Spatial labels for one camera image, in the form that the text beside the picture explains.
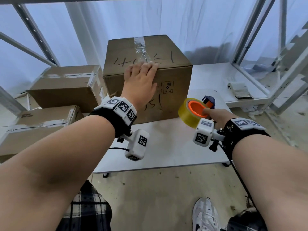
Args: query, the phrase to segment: large cardboard box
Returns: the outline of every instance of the large cardboard box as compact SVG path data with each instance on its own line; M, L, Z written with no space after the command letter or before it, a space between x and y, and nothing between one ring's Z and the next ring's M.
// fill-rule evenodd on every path
M89 113L105 97L100 66L47 68L27 92L41 108L78 105Z
M138 61L156 62L154 78L157 91L134 124L178 117L178 109L187 98L192 65L167 35L115 39L108 42L103 80L110 97L120 96L124 71Z
M76 105L22 112L0 140L0 163L82 118Z

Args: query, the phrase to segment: orange tape core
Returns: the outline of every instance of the orange tape core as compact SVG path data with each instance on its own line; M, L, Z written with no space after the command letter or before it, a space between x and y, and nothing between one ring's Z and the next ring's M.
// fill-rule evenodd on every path
M203 109L205 109L205 106L200 104L197 101L194 101L194 100L189 101L188 108L194 115L197 115L198 117L201 117L201 118L207 117L207 115L206 116L202 115L202 111Z

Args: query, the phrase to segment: person's left hand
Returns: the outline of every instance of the person's left hand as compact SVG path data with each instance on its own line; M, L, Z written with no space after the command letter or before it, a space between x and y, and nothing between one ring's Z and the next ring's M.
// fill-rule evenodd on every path
M153 83L153 78L157 68L158 64L154 62L139 62L130 65L124 72L125 82L121 97L129 100L137 111L142 109L156 92L157 83Z

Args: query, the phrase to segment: wristband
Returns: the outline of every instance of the wristband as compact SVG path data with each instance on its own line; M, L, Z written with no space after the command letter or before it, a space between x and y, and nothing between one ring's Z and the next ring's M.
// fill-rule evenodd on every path
M116 131L115 137L118 138L123 134L130 136L130 129L137 118L137 111L125 97L114 96L94 108L89 115L106 118L113 125Z
M245 118L233 118L229 120L224 128L225 139L222 141L224 151L229 159L232 159L232 153L235 145L249 135L266 135L265 128L253 120Z

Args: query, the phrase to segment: black cable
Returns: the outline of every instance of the black cable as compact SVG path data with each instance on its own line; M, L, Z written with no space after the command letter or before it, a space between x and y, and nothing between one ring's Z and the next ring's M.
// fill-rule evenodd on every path
M121 149L121 150L129 151L129 149L123 148L123 147L110 147L109 149Z
M219 143L219 141L217 141L217 140L212 140L212 141L213 141L213 142L216 142L216 143L221 147L221 149L225 152L223 146ZM244 181L242 180L240 174L239 174L238 171L236 170L236 168L235 168L235 166L234 166L232 160L231 160L229 157L228 157L228 159L229 159L230 164L232 165L232 167L233 167L233 169L234 169L234 171L235 171L235 173L236 173L238 179L239 179L240 182L242 183L242 185L243 185L243 187L244 187L244 189L245 189L245 191L246 191L246 193L247 193L247 195L248 195L248 198L251 200L253 206L256 207L255 204L254 204L254 202L253 202L253 199L252 199L252 197L251 197L251 195L250 195L250 193L249 193L249 191L248 191L248 189L247 189L247 187L246 187L246 185L245 185L245 183L244 183Z

